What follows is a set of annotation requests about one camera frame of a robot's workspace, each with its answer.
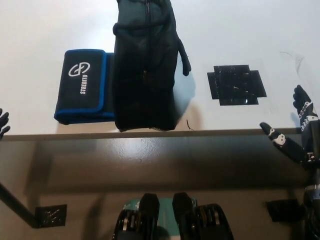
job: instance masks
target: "white table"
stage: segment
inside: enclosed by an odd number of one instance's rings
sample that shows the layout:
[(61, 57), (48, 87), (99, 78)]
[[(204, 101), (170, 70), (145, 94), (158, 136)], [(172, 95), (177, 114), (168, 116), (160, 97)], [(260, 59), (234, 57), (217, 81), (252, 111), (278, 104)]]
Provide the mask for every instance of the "white table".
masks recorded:
[[(268, 122), (294, 133), (293, 90), (301, 84), (320, 111), (319, 0), (171, 0), (192, 73), (178, 63), (176, 129), (119, 133), (113, 122), (61, 125), (54, 120), (64, 53), (113, 52), (116, 0), (11, 0), (0, 7), (0, 107), (10, 113), (7, 140), (238, 135)], [(220, 106), (207, 72), (219, 65), (259, 70), (259, 105)]]

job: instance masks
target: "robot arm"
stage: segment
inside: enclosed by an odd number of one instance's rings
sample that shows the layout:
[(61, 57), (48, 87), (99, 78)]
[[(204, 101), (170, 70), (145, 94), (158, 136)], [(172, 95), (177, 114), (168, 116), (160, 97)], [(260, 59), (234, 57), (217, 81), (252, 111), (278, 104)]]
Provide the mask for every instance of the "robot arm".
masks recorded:
[(300, 119), (302, 146), (265, 122), (260, 127), (273, 145), (295, 163), (302, 163), (306, 169), (320, 168), (320, 120), (314, 104), (300, 85), (294, 89), (293, 98)]
[(2, 108), (0, 108), (0, 140), (3, 138), (4, 134), (10, 130), (10, 126), (6, 126), (9, 121), (9, 113), (6, 112), (2, 115)]

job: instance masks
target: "zipper pull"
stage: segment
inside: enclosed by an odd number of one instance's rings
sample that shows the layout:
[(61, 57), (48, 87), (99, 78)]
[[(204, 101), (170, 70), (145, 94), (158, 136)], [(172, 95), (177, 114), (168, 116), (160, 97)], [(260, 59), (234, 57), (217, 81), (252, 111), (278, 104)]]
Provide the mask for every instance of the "zipper pull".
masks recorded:
[(143, 81), (147, 82), (147, 70), (143, 70)]

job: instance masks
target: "black zippered pouch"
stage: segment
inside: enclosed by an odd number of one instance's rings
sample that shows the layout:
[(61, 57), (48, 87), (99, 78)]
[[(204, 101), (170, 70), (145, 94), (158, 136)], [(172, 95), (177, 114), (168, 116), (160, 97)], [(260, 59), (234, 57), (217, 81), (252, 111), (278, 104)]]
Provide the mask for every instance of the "black zippered pouch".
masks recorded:
[(191, 65), (176, 30), (170, 0), (117, 0), (114, 78), (115, 125), (173, 130), (177, 124), (173, 87), (180, 53), (183, 75)]
[(97, 49), (64, 55), (54, 118), (61, 124), (114, 120), (111, 79), (114, 54)]

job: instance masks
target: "black tape square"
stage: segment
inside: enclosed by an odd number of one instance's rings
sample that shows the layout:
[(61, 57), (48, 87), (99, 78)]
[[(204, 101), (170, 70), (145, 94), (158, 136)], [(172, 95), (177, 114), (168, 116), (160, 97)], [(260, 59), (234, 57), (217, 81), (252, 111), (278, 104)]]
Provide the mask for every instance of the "black tape square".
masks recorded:
[(65, 226), (67, 205), (36, 207), (35, 218), (37, 219), (40, 228)]
[(266, 97), (259, 71), (251, 71), (248, 65), (214, 66), (208, 72), (213, 100), (221, 106), (257, 105), (258, 98)]
[(296, 222), (302, 220), (305, 214), (297, 199), (268, 201), (266, 208), (272, 222)]

